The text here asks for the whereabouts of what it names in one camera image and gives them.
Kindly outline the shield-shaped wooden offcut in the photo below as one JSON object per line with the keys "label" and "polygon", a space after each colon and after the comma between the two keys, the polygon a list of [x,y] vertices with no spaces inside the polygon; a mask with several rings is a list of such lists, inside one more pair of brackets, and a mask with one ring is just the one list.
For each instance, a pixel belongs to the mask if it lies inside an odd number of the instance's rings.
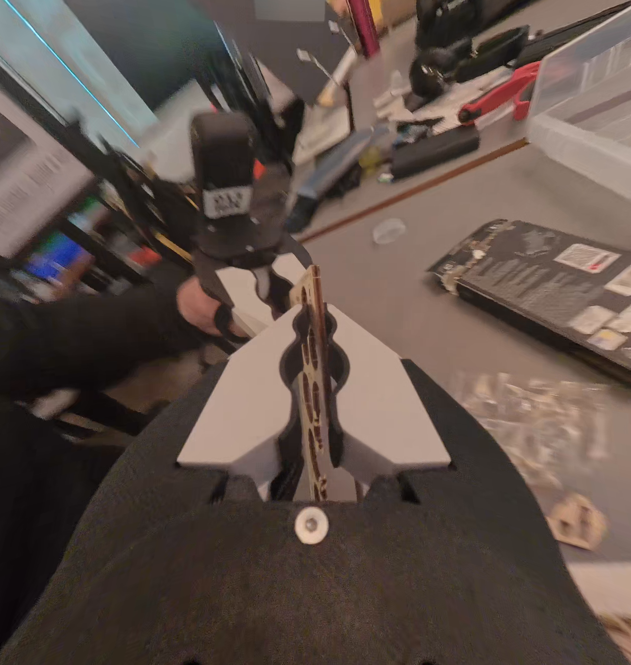
{"label": "shield-shaped wooden offcut", "polygon": [[545,520],[556,541],[586,551],[595,551],[608,532],[604,514],[580,494],[566,495]]}

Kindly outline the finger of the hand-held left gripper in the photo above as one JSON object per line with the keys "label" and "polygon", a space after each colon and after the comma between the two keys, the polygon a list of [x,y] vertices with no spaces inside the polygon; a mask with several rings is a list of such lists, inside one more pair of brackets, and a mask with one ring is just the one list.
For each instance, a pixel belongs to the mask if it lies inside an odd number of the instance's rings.
{"label": "finger of the hand-held left gripper", "polygon": [[225,267],[216,270],[216,276],[231,299],[231,317],[236,328],[245,335],[258,335],[273,323],[273,310],[259,294],[254,271]]}
{"label": "finger of the hand-held left gripper", "polygon": [[278,255],[270,266],[261,268],[261,300],[274,319],[289,309],[289,294],[306,270],[294,254]]}

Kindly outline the wooden sheet with wheels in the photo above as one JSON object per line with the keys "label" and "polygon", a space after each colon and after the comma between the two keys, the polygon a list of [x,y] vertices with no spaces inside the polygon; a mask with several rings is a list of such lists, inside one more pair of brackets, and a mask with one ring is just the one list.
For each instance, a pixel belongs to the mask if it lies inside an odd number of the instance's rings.
{"label": "wooden sheet with wheels", "polygon": [[299,375],[300,416],[303,458],[308,478],[309,495],[313,501],[324,502],[327,477],[324,460],[328,453],[331,377],[328,365],[327,323],[320,268],[311,265],[291,289],[289,302],[305,308],[308,329],[301,342],[303,370]]}

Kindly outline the small clear plastic cup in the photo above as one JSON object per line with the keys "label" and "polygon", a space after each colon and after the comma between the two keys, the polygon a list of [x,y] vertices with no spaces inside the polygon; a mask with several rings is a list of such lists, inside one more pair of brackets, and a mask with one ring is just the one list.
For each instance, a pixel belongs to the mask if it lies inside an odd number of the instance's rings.
{"label": "small clear plastic cup", "polygon": [[406,232],[406,225],[399,218],[389,218],[378,223],[372,231],[375,245],[384,246],[395,242]]}

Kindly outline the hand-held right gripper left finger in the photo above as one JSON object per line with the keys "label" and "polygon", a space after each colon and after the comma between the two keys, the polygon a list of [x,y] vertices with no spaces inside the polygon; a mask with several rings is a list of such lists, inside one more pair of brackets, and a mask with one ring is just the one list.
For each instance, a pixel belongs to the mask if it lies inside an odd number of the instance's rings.
{"label": "hand-held right gripper left finger", "polygon": [[229,357],[179,466],[247,476],[264,500],[294,498],[304,468],[297,378],[309,324],[298,304]]}

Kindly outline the clear plastic bag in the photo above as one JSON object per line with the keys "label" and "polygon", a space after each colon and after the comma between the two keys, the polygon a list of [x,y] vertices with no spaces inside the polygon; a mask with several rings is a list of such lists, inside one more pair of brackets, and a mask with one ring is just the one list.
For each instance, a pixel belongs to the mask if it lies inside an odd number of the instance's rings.
{"label": "clear plastic bag", "polygon": [[459,370],[451,392],[532,489],[573,487],[609,458],[606,384]]}

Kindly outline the black product box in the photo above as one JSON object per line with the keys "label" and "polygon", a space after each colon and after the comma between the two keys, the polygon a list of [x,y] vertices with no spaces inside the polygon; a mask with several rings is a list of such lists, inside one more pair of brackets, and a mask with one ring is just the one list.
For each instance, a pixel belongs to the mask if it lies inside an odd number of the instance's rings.
{"label": "black product box", "polygon": [[631,388],[631,251],[520,220],[431,264],[439,287]]}

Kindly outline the clear plastic storage box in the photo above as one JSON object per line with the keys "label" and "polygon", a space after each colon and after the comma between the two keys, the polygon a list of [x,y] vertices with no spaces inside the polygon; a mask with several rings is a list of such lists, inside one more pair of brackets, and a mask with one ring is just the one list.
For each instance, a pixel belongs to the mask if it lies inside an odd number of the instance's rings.
{"label": "clear plastic storage box", "polygon": [[631,6],[544,58],[526,137],[631,202]]}

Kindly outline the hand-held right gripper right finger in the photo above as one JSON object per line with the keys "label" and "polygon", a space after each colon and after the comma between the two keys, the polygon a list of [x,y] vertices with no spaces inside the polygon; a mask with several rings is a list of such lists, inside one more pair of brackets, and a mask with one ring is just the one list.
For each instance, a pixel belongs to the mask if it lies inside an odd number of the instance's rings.
{"label": "hand-held right gripper right finger", "polygon": [[403,359],[327,304],[329,454],[364,495],[379,477],[452,461]]}

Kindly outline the black rectangular case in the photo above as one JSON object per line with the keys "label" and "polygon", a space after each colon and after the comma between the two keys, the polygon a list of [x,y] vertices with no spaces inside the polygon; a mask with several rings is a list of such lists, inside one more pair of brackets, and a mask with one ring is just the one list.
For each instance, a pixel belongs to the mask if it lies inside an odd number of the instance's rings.
{"label": "black rectangular case", "polygon": [[391,159],[393,181],[406,179],[442,163],[477,151],[480,132],[475,125],[457,126],[395,149]]}

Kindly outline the red bottle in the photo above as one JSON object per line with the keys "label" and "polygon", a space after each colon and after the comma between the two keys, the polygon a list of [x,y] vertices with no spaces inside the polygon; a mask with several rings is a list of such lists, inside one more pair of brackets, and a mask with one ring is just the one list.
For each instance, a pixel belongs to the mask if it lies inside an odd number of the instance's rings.
{"label": "red bottle", "polygon": [[380,51],[378,32],[370,1],[346,1],[363,56],[368,60]]}

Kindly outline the red hand tool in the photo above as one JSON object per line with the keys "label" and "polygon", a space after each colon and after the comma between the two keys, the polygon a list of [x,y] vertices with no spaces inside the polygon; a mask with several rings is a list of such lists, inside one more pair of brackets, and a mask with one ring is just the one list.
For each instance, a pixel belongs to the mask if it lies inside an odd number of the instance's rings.
{"label": "red hand tool", "polygon": [[509,102],[513,105],[513,120],[524,120],[529,113],[540,66],[541,61],[525,64],[514,70],[509,79],[464,104],[458,112],[459,123],[462,126],[474,124]]}

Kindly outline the person's left hand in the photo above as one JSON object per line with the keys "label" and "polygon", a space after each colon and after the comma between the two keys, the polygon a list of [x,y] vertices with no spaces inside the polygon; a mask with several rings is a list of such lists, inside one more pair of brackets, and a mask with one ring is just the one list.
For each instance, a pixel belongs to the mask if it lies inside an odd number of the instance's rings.
{"label": "person's left hand", "polygon": [[248,334],[233,319],[229,307],[208,295],[197,276],[178,288],[176,302],[181,316],[192,326],[213,337],[245,340]]}

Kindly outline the person's left forearm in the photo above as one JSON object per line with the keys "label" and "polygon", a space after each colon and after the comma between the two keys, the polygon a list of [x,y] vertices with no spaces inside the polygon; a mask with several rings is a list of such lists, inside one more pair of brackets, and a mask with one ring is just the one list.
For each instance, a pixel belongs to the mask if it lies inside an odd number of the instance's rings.
{"label": "person's left forearm", "polygon": [[170,277],[119,295],[0,298],[0,396],[28,401],[62,388],[103,389],[145,362],[200,347],[206,335],[179,313],[177,290]]}

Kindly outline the framed marker sign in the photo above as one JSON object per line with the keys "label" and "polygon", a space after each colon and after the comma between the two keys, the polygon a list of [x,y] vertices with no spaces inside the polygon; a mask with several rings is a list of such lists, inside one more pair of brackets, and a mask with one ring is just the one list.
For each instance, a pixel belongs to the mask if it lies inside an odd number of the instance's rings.
{"label": "framed marker sign", "polygon": [[94,175],[0,88],[0,259],[33,245]]}

